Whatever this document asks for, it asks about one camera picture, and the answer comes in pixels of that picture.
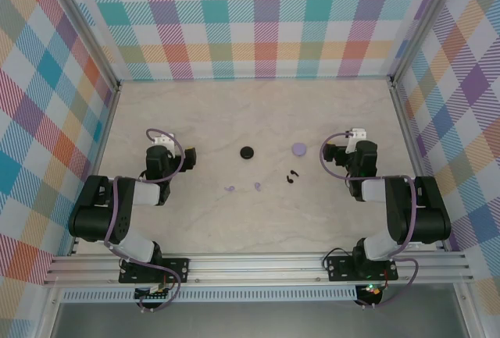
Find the aluminium side rail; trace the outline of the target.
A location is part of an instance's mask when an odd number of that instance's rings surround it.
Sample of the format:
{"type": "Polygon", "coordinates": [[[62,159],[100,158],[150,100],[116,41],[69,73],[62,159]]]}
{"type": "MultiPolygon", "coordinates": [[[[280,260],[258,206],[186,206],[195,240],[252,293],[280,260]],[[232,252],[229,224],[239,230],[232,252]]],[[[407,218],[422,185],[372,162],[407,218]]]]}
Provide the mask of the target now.
{"type": "Polygon", "coordinates": [[[111,130],[112,125],[113,125],[113,120],[114,120],[114,117],[116,114],[117,106],[119,104],[120,95],[121,95],[121,87],[117,87],[115,92],[113,93],[113,96],[112,96],[111,106],[109,109],[109,115],[108,115],[108,118],[106,120],[104,130],[102,131],[102,136],[101,136],[101,140],[99,142],[95,163],[91,168],[91,174],[97,174],[100,167],[101,167],[102,158],[103,158],[103,155],[105,152],[105,147],[106,147],[107,141],[109,139],[109,133],[110,133],[110,130],[111,130]]]}
{"type": "Polygon", "coordinates": [[[416,198],[411,198],[409,183],[401,178],[385,182],[387,227],[397,244],[401,245],[409,233],[412,203],[416,203],[416,221],[410,242],[434,244],[447,240],[451,233],[451,222],[435,178],[425,176],[420,157],[416,154],[416,142],[413,140],[409,120],[404,112],[402,100],[395,89],[390,89],[391,98],[401,127],[405,145],[409,153],[412,169],[416,176],[412,178],[416,188],[416,198]]]}

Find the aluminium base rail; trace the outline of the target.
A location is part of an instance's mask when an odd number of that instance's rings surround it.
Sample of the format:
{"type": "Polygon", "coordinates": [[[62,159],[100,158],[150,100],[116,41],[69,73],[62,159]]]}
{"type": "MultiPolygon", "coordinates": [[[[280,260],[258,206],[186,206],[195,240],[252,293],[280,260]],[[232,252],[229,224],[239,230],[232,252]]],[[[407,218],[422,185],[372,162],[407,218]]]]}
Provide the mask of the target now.
{"type": "MultiPolygon", "coordinates": [[[[320,253],[187,254],[185,286],[328,285],[330,273],[320,253]]],[[[461,252],[410,251],[403,258],[419,263],[415,284],[472,283],[473,272],[461,252]]],[[[119,286],[118,257],[76,254],[52,260],[44,285],[51,287],[119,286]]]]}

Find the aluminium frame post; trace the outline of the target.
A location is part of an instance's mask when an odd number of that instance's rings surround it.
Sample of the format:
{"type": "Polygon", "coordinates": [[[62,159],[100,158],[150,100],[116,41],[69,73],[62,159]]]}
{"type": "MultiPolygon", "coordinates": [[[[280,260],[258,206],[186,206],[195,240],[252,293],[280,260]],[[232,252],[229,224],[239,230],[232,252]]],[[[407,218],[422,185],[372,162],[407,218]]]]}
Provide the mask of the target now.
{"type": "Polygon", "coordinates": [[[418,49],[434,25],[445,2],[446,0],[429,0],[428,6],[423,11],[423,17],[418,23],[414,35],[409,39],[409,43],[402,53],[402,57],[399,59],[395,71],[388,75],[390,89],[395,89],[397,87],[398,83],[409,69],[413,59],[416,57],[418,49]]]}
{"type": "Polygon", "coordinates": [[[67,17],[73,24],[76,32],[81,37],[87,47],[90,56],[94,59],[96,66],[104,76],[106,82],[112,89],[117,92],[120,90],[120,81],[113,72],[112,67],[101,50],[95,36],[93,35],[87,20],[80,10],[75,0],[59,0],[63,10],[67,13],[67,17]]]}

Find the aluminium frame leg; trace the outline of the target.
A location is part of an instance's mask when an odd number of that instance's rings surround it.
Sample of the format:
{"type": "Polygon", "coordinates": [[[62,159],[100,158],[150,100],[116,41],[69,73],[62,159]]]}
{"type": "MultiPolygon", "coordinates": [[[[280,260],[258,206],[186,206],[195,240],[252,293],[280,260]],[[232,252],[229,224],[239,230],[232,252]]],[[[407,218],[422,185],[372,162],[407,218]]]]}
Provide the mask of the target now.
{"type": "Polygon", "coordinates": [[[52,287],[48,290],[34,338],[51,338],[61,300],[62,291],[60,288],[52,287]]]}
{"type": "Polygon", "coordinates": [[[486,338],[468,283],[455,283],[455,293],[469,338],[486,338]]]}

